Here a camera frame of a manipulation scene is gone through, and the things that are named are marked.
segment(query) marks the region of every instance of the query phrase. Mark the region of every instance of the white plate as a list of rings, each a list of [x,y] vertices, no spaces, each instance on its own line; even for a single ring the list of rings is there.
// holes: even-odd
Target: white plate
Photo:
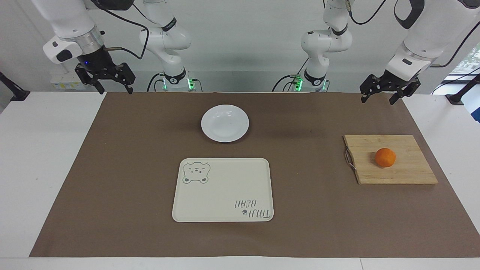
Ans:
[[[242,138],[249,126],[247,114],[237,106],[218,105],[202,117],[202,130],[210,139],[229,143]]]

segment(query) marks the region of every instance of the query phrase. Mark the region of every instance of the black cable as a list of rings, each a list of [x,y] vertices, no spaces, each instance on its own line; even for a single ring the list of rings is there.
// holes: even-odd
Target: black cable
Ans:
[[[157,74],[153,75],[152,78],[150,79],[150,82],[148,83],[147,92],[150,90],[150,86],[152,85],[153,80],[154,80],[157,76],[164,76],[164,75],[163,75],[162,73],[157,73]]]
[[[460,43],[460,45],[458,46],[458,48],[456,49],[455,53],[452,55],[452,58],[450,58],[450,60],[445,64],[445,65],[431,65],[430,67],[446,67],[448,66],[452,61],[453,59],[455,58],[456,54],[458,53],[458,51],[462,48],[463,44],[465,43],[465,41],[470,37],[470,35],[473,33],[473,31],[475,31],[475,29],[477,29],[477,27],[480,25],[480,22],[478,22],[473,28],[472,30],[470,30],[470,32],[465,36],[465,38],[462,40],[462,43]]]
[[[283,81],[283,80],[285,80],[285,79],[287,79],[287,78],[290,78],[290,75],[283,76],[280,80],[278,80],[277,83],[275,84],[275,86],[273,86],[272,92],[275,91],[276,86],[277,86],[281,81]]]
[[[292,86],[292,84],[294,84],[294,82],[288,82],[288,83],[286,83],[286,84],[283,86],[282,92],[285,92],[285,88],[287,87],[287,85]]]
[[[440,87],[442,87],[442,86],[444,86],[444,85],[447,85],[447,84],[449,84],[449,83],[458,81],[458,80],[460,80],[460,79],[463,78],[463,77],[466,77],[466,76],[468,76],[468,75],[471,75],[472,73],[474,73],[475,71],[477,71],[477,70],[479,70],[479,69],[480,69],[480,67],[474,69],[474,70],[471,71],[470,73],[465,74],[465,75],[463,75],[463,76],[461,76],[461,77],[459,77],[459,78],[457,78],[457,79],[455,79],[455,80],[453,80],[453,81],[449,81],[449,82],[446,82],[446,83],[444,83],[444,84],[441,84],[441,85],[437,86],[437,88],[435,88],[430,95],[433,95],[433,94],[435,93],[435,91],[436,91],[437,89],[439,89]]]
[[[305,60],[305,62],[303,63],[303,65],[301,66],[301,68],[299,69],[299,71],[297,72],[297,75],[300,74],[300,71],[301,71],[301,70],[303,69],[303,67],[307,64],[307,62],[308,62],[308,58],[307,58],[307,60]],[[295,81],[295,79],[292,80],[292,84],[290,84],[290,86],[288,87],[287,92],[290,92],[290,87],[292,87],[294,81]]]
[[[157,84],[158,82],[163,82],[163,80],[162,80],[162,79],[156,80],[156,81],[153,83],[153,90],[154,90],[155,92],[156,92],[156,84]]]
[[[124,21],[124,22],[128,22],[128,23],[130,23],[130,24],[132,24],[132,25],[136,25],[136,26],[142,27],[142,28],[144,29],[144,30],[142,30],[142,31],[147,31],[147,37],[146,37],[146,39],[145,39],[144,48],[143,48],[142,54],[141,54],[140,56],[138,56],[137,54],[133,53],[131,50],[128,50],[128,49],[125,49],[125,48],[121,48],[121,50],[124,50],[124,51],[126,51],[126,52],[129,52],[130,54],[132,54],[132,55],[135,56],[136,58],[142,59],[142,58],[144,57],[145,50],[147,49],[148,38],[150,37],[150,31],[148,31],[148,28],[147,28],[145,25],[143,25],[143,24],[139,24],[139,23],[136,23],[136,22],[134,22],[134,21],[130,21],[130,20],[128,20],[128,19],[125,19],[125,18],[123,18],[123,17],[121,17],[121,16],[119,16],[119,15],[116,15],[115,13],[113,13],[113,12],[107,10],[107,9],[104,9],[104,8],[101,7],[101,6],[97,6],[97,7],[98,7],[99,9],[105,11],[106,13],[108,13],[108,14],[114,16],[115,18],[118,18],[118,19],[120,19],[120,20],[122,20],[122,21]]]
[[[138,9],[138,7],[135,5],[135,3],[133,3],[133,7],[138,11],[138,13],[140,13],[140,15],[143,16],[143,18],[145,18],[145,19],[148,20],[147,16],[145,16],[145,14],[143,14],[143,13],[140,11],[140,9]]]
[[[202,87],[202,82],[199,79],[193,79],[192,82],[198,82],[200,84],[200,90],[203,92],[204,88]]]
[[[375,17],[375,15],[380,11],[380,9],[381,9],[382,6],[385,4],[385,2],[386,2],[386,0],[383,0],[382,3],[380,4],[380,6],[378,7],[378,9],[375,11],[375,13],[370,17],[370,19],[366,20],[366,21],[363,22],[363,23],[359,23],[359,22],[355,21],[355,19],[353,18],[353,14],[352,14],[352,11],[351,11],[351,10],[348,12],[348,14],[350,15],[350,18],[352,19],[352,21],[353,21],[354,23],[356,23],[356,24],[358,24],[358,25],[364,25],[364,24],[368,23],[369,21],[371,21],[371,20]]]

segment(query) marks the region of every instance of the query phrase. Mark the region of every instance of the orange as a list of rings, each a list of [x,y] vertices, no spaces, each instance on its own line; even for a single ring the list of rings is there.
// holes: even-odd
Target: orange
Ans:
[[[382,167],[390,167],[395,163],[396,155],[392,149],[382,148],[375,154],[375,161]]]

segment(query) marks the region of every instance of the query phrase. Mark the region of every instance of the white table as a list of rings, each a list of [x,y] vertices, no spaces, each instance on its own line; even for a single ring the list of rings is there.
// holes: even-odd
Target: white table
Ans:
[[[33,92],[0,114],[0,269],[480,269],[480,258],[28,258],[103,98]],[[480,124],[443,96],[404,100],[480,231]]]

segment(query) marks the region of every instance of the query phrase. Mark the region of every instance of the white wall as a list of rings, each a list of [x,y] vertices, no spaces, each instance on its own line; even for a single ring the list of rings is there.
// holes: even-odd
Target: white wall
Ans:
[[[370,17],[381,1],[357,0],[354,5],[357,21]],[[143,8],[141,0],[135,3]],[[349,24],[354,36],[352,47],[346,52],[329,54],[330,91],[357,92],[368,74],[383,73],[407,34],[393,16],[394,4],[395,0],[388,0],[366,25]],[[179,24],[193,37],[192,46],[180,52],[184,63],[209,91],[270,91],[279,77],[296,73],[305,61],[306,54],[300,47],[302,34],[326,29],[321,0],[171,0],[170,5]],[[133,8],[118,14],[152,26]],[[106,31],[107,46],[141,51],[139,27],[99,10],[90,11],[90,15],[99,29]],[[54,64],[42,51],[43,44],[53,36],[50,25],[30,0],[0,1],[0,22],[0,70],[25,89],[52,90],[49,71]],[[418,92],[431,92],[479,40],[480,30],[472,35],[449,67],[423,73]],[[438,62],[446,62],[456,47],[457,44],[452,44]],[[124,52],[111,54],[114,62],[125,61],[134,70],[136,91],[144,91],[149,77],[162,70],[149,52],[141,61]],[[66,65],[72,71],[75,64],[70,61]],[[105,83],[105,86],[110,91],[123,91],[118,84]]]

